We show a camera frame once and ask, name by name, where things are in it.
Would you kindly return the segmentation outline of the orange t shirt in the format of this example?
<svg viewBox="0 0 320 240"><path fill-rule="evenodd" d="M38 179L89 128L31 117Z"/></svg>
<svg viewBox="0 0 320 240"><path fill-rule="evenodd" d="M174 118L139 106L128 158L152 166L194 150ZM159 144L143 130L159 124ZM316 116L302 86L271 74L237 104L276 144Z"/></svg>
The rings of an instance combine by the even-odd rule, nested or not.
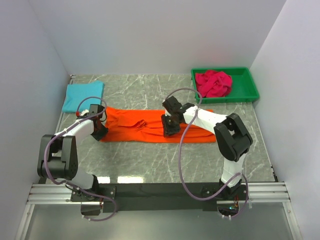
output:
<svg viewBox="0 0 320 240"><path fill-rule="evenodd" d="M106 109L108 133L102 142L179 143L187 124L180 125L179 133L165 137L161 116L163 109Z"/></svg>

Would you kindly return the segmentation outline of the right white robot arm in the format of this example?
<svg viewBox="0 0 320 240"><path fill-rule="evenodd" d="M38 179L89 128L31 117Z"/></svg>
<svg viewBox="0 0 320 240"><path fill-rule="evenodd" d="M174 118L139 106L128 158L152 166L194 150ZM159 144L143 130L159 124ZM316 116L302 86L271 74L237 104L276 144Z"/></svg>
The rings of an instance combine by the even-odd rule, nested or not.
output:
<svg viewBox="0 0 320 240"><path fill-rule="evenodd" d="M181 104L174 96L164 100L162 106L165 114L161 116L163 135L170 137L180 132L181 124L187 124L179 141L178 172L180 181L186 193L197 201L209 201L219 194L230 200L237 194L243 175L243 163L253 144L253 139L236 113L230 115L217 114L200 108L192 103ZM218 149L224 157L223 171L220 178L222 184L215 193L207 197L198 197L188 189L183 178L181 155L184 138L191 126L204 129L215 135Z"/></svg>

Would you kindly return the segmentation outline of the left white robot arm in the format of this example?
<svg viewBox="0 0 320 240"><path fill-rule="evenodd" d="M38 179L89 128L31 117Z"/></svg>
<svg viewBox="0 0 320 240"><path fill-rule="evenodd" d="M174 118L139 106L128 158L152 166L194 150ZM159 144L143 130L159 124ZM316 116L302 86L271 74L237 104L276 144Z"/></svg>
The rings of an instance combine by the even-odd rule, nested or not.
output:
<svg viewBox="0 0 320 240"><path fill-rule="evenodd" d="M108 133L103 125L104 106L91 104L89 109L77 113L76 121L61 132L45 134L40 141L37 174L71 186L74 193L88 201L102 195L98 178L79 169L77 146L88 136L101 141Z"/></svg>

